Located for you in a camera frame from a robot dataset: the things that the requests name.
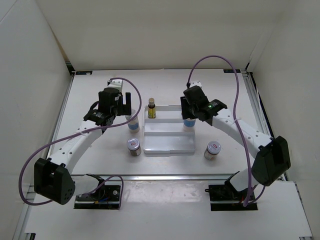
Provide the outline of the silver-lid spice jar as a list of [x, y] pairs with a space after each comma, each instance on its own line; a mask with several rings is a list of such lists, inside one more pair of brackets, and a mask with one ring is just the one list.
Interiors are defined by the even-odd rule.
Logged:
[[194, 132], [195, 131], [196, 119], [184, 119], [183, 120], [183, 130], [186, 132]]
[[133, 116], [136, 114], [136, 111], [134, 109], [131, 110], [131, 115], [126, 115], [125, 118], [127, 121], [130, 120], [130, 122], [127, 123], [127, 126], [129, 128], [129, 131], [133, 134], [138, 133], [140, 131], [140, 124], [139, 119], [136, 116], [133, 118]]

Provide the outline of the yellow sauce bottle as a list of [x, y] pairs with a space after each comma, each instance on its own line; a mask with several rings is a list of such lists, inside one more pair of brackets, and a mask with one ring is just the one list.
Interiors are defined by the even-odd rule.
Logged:
[[155, 119], [156, 118], [155, 99], [152, 98], [152, 97], [148, 99], [147, 111], [148, 111], [148, 118], [149, 119]]

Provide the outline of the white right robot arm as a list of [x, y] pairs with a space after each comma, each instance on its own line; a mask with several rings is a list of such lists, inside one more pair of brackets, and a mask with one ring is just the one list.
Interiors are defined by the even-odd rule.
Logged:
[[198, 119], [223, 131], [241, 144], [254, 159], [247, 169], [225, 181], [224, 193], [230, 200], [238, 199], [249, 187], [270, 186], [291, 167], [286, 139], [282, 136], [273, 138], [241, 119], [234, 119], [226, 104], [217, 99], [209, 101], [200, 86], [186, 89], [180, 102], [183, 119]]

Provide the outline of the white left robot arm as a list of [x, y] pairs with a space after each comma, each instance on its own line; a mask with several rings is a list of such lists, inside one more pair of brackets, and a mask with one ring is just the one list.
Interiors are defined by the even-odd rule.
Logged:
[[106, 87], [84, 116], [75, 136], [47, 159], [39, 158], [34, 164], [34, 191], [51, 201], [65, 205], [73, 196], [88, 194], [100, 200], [105, 188], [96, 175], [71, 174], [87, 149], [111, 126], [117, 116], [132, 113], [131, 93]]

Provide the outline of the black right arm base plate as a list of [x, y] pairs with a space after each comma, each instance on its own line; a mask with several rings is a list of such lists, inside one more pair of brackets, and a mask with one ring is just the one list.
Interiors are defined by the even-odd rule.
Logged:
[[224, 184], [211, 184], [205, 190], [209, 194], [210, 210], [212, 212], [257, 211], [258, 206], [249, 203], [243, 206], [248, 190], [234, 193]]

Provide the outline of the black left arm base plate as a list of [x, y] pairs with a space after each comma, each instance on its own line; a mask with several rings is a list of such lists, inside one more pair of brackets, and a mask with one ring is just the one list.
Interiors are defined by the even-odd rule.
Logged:
[[104, 184], [88, 195], [78, 195], [73, 208], [76, 210], [119, 210], [122, 186], [120, 184]]

